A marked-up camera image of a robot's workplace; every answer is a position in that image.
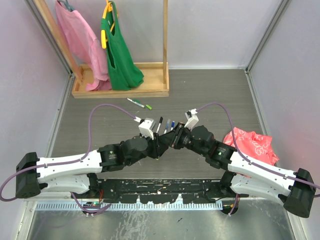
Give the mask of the black white marker pen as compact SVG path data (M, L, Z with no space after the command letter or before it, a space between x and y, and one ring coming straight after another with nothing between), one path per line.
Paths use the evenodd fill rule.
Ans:
M160 131L162 122L163 122L163 117L161 116L161 117L159 118L158 125L157 125L157 128L156 128L156 133L157 133L157 134L158 134L159 131Z

